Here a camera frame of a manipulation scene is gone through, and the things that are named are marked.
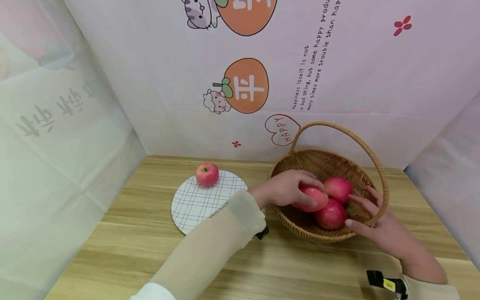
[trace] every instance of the red flower print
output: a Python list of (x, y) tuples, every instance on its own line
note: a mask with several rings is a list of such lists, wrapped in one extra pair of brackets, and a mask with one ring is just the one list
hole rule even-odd
[(393, 36), (399, 35), (404, 29), (409, 30), (410, 28), (412, 28), (412, 24), (409, 23), (411, 18), (412, 16), (406, 16), (405, 19), (403, 19), (403, 21), (396, 21), (394, 23), (394, 26), (398, 29), (395, 31)]

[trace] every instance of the wicker basket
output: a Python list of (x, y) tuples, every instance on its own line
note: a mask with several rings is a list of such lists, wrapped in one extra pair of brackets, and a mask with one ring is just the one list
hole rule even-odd
[[(322, 149), (302, 149), (295, 151), (295, 146), (301, 133), (311, 126), (332, 127), (345, 133), (357, 142), (372, 159), (380, 175), (380, 180), (382, 181), (384, 194), (382, 207), (377, 215), (373, 217), (370, 216), (360, 204), (354, 201), (350, 201), (347, 207), (349, 218), (362, 222), (367, 226), (372, 226), (385, 213), (388, 206), (389, 191), (385, 171), (370, 147), (353, 132), (340, 125), (318, 121), (302, 126), (293, 140), (290, 152), (281, 157), (277, 163), (275, 163), (270, 172), (269, 178), (290, 169), (306, 170), (316, 175), (321, 181), (325, 181), (329, 177), (345, 178), (352, 184), (353, 194), (367, 198), (376, 205), (376, 200), (370, 195), (370, 193), (364, 190), (366, 185), (370, 185), (374, 188), (375, 186), (372, 180), (358, 164), (344, 156)], [(335, 231), (324, 229), (316, 223), (312, 213), (302, 212), (291, 205), (277, 206), (273, 204), (272, 207), (283, 225), (295, 235), (303, 239), (320, 243), (335, 243), (355, 236), (355, 233), (347, 227)]]

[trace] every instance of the hand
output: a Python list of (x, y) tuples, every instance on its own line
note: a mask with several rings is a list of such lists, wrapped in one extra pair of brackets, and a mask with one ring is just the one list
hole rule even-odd
[[(377, 200), (374, 205), (370, 200), (350, 195), (350, 199), (359, 203), (372, 216), (382, 206), (384, 197), (370, 186), (367, 190)], [(446, 284), (447, 278), (442, 266), (422, 243), (390, 212), (377, 221), (373, 228), (348, 219), (345, 225), (358, 235), (370, 239), (385, 253), (400, 260), (403, 274), (425, 282)]]
[(324, 185), (315, 175), (304, 170), (288, 170), (273, 176), (271, 179), (249, 189), (260, 208), (268, 203), (285, 206), (298, 202), (305, 205), (316, 205), (317, 202), (310, 196), (299, 190), (299, 184), (303, 182), (325, 191)]

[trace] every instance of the wooden table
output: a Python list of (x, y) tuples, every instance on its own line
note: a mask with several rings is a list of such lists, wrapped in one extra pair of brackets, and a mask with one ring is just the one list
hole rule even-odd
[[(47, 295), (47, 300), (122, 300), (149, 281), (184, 235), (170, 203), (201, 159), (148, 156)], [(272, 163), (214, 160), (248, 186), (264, 181)], [(366, 172), (380, 185), (374, 169)], [(388, 169), (392, 212), (432, 251), (463, 300), (478, 299), (480, 274), (427, 202), (400, 170)], [(253, 239), (225, 265), (201, 299), (393, 299), (368, 285), (365, 271), (396, 277), (399, 263), (355, 237), (313, 244), (290, 233), (271, 209), (270, 233)]]

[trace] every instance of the white sleeve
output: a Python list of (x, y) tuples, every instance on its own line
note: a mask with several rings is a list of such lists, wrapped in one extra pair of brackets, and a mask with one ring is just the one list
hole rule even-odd
[(176, 300), (175, 297), (163, 286), (149, 282), (144, 285), (130, 300)]
[(167, 300), (197, 299), (227, 260), (262, 232), (265, 225), (265, 215), (255, 198), (247, 191), (237, 192), (180, 242), (150, 280), (150, 284), (156, 285), (149, 286), (152, 290), (146, 290), (145, 295), (154, 295), (153, 289), (162, 287), (173, 295)]
[(404, 274), (400, 279), (407, 287), (409, 300), (460, 300), (455, 287), (448, 284), (433, 284), (410, 278)]

